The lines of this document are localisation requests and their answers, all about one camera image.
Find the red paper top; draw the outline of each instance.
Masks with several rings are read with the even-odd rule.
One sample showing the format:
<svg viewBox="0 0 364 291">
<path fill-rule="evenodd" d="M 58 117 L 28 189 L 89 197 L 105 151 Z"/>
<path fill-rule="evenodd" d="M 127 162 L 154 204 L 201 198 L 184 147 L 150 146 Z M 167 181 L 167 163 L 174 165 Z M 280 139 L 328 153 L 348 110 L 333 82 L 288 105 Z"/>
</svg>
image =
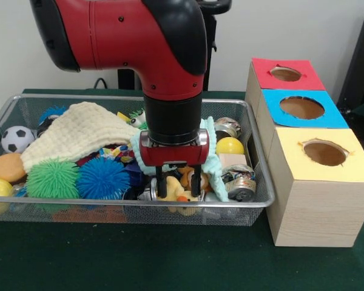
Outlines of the red paper top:
<svg viewBox="0 0 364 291">
<path fill-rule="evenodd" d="M 271 59 L 252 58 L 255 73 L 262 89 L 288 90 L 326 90 L 310 61 L 278 61 Z M 289 68 L 300 73 L 297 81 L 282 81 L 277 79 L 272 69 Z"/>
</svg>

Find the red robot arm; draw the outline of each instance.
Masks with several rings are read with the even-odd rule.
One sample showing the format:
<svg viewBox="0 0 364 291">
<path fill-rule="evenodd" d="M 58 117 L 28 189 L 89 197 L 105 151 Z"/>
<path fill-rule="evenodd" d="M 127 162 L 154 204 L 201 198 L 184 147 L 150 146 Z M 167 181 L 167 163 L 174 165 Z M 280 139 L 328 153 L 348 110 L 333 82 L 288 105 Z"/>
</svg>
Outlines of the red robot arm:
<svg viewBox="0 0 364 291">
<path fill-rule="evenodd" d="M 140 77 L 148 166 L 204 163 L 200 130 L 206 31 L 196 0 L 31 0 L 47 51 L 63 70 L 131 68 Z M 199 190 L 198 173 L 195 181 Z M 160 192 L 166 186 L 161 181 Z"/>
</svg>

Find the green spiky ball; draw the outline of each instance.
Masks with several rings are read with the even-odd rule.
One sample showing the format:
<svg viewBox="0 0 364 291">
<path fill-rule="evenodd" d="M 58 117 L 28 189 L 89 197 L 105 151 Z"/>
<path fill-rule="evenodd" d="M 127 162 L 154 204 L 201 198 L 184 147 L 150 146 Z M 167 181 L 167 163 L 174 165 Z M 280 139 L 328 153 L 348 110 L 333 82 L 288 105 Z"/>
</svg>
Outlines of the green spiky ball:
<svg viewBox="0 0 364 291">
<path fill-rule="evenodd" d="M 74 162 L 42 162 L 33 166 L 27 177 L 28 196 L 77 199 L 77 177 L 78 167 Z"/>
</svg>

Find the wire mesh basket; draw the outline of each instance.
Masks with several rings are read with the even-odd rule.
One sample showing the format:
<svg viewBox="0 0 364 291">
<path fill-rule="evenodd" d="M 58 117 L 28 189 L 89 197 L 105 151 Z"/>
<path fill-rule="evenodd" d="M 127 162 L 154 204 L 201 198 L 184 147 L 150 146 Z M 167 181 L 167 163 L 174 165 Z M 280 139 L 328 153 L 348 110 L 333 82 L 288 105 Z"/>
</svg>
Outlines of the wire mesh basket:
<svg viewBox="0 0 364 291">
<path fill-rule="evenodd" d="M 117 96 L 19 95 L 0 111 L 0 142 L 8 127 L 36 129 L 39 117 L 49 107 L 82 101 L 95 102 L 111 112 L 133 112 L 143 108 L 143 99 Z M 240 141 L 249 150 L 257 183 L 253 202 L 164 202 L 139 200 L 40 199 L 0 197 L 0 221 L 92 222 L 138 224 L 194 224 L 251 226 L 261 211 L 274 202 L 274 188 L 264 158 L 254 114 L 239 100 L 204 99 L 202 117 L 230 117 L 241 124 Z M 0 145 L 0 155 L 4 150 Z M 170 207 L 183 211 L 170 212 Z"/>
</svg>

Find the round hole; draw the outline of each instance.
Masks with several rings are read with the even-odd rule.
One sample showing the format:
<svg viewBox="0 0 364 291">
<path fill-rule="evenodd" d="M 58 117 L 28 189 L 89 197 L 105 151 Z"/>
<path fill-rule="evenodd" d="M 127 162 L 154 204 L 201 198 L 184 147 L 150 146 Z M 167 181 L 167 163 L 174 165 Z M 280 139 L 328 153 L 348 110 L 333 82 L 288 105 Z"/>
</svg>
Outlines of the round hole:
<svg viewBox="0 0 364 291">
<path fill-rule="evenodd" d="M 287 67 L 275 67 L 271 70 L 271 75 L 285 82 L 296 82 L 302 76 L 297 70 Z"/>
<path fill-rule="evenodd" d="M 292 96 L 280 101 L 280 108 L 301 119 L 316 119 L 325 113 L 317 101 L 301 96 Z"/>
<path fill-rule="evenodd" d="M 346 150 L 330 141 L 309 141 L 303 149 L 313 161 L 331 167 L 345 162 L 348 154 Z"/>
</svg>

